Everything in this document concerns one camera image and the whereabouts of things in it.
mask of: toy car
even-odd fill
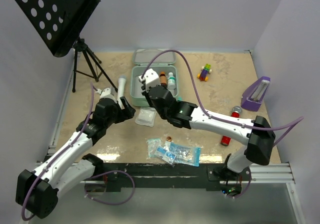
[[[198,79],[200,79],[200,80],[204,80],[204,81],[207,81],[208,80],[208,76],[207,76],[207,74],[209,73],[209,74],[211,74],[211,72],[212,72],[212,69],[210,69],[211,68],[211,65],[209,65],[209,64],[206,64],[205,66],[202,66],[201,67],[201,73],[200,74],[198,74],[197,75],[197,78]]]

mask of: open storage box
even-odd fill
[[[132,104],[135,106],[149,106],[147,100],[142,95],[142,84],[139,81],[139,76],[142,75],[143,71],[145,70],[147,64],[152,60],[154,56],[158,53],[162,52],[163,50],[156,50],[156,49],[139,49],[136,50],[133,54],[132,62],[136,65],[133,67],[131,72],[131,84],[130,84],[130,95]],[[175,76],[175,85],[176,88],[173,91],[174,97],[177,98],[179,94],[179,78],[178,72],[175,66],[175,58],[176,55],[174,52],[168,52],[163,55],[160,55],[151,65],[154,71],[160,75],[161,71],[165,72],[166,77],[168,78],[168,73],[172,72]]]

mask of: music stand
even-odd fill
[[[71,48],[75,49],[73,68],[73,88],[76,91],[76,73],[84,74],[99,81],[101,74],[105,75],[111,85],[118,89],[101,67],[101,60],[79,37],[101,0],[15,0],[24,14],[32,23],[51,53],[56,57],[65,56]],[[77,70],[78,52],[83,52],[92,76]],[[94,71],[89,56],[101,70],[100,74]]]

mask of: table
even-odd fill
[[[230,115],[232,107],[240,104],[243,91],[257,80],[250,53],[184,54],[190,63],[201,101],[208,110]],[[127,76],[124,95],[131,104],[129,85],[131,70],[135,66],[131,61],[133,53],[103,52],[96,53],[96,55],[102,60],[102,67],[116,85],[118,85],[120,75]],[[206,63],[211,64],[212,73],[209,75],[207,82],[201,82],[196,77],[201,71],[201,66]],[[175,66],[178,69],[179,95],[184,101],[197,104],[189,73],[180,56],[177,56]],[[78,70],[90,73],[83,56],[78,62]],[[56,145],[57,150],[70,138],[78,124],[85,119],[88,113],[91,98],[90,81],[94,80],[84,75],[77,75],[76,92],[70,93],[66,105],[64,121]],[[98,83],[94,82],[94,85],[100,89],[110,86],[104,76],[100,77]],[[99,96],[96,94],[94,104],[98,100]],[[137,116],[139,107],[135,108]],[[241,118],[255,119],[256,115],[264,116],[269,120],[264,103],[258,112],[243,110]],[[159,115],[155,118],[154,127],[139,126],[135,124],[135,118],[112,125],[107,130],[107,134],[87,153],[96,155],[104,162],[159,163],[160,160],[156,158],[148,158],[146,140],[161,138],[162,141],[165,141],[167,136],[171,136],[174,143],[201,147],[200,162],[220,163],[224,162],[229,153],[234,153],[242,146],[236,141],[231,141],[228,147],[224,147],[220,144],[221,136],[218,134],[202,130],[175,128],[161,120]],[[271,163],[280,163],[276,147],[271,155]]]

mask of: purple holder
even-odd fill
[[[250,85],[242,94],[241,107],[246,110],[258,111],[269,84],[270,78],[262,76]]]

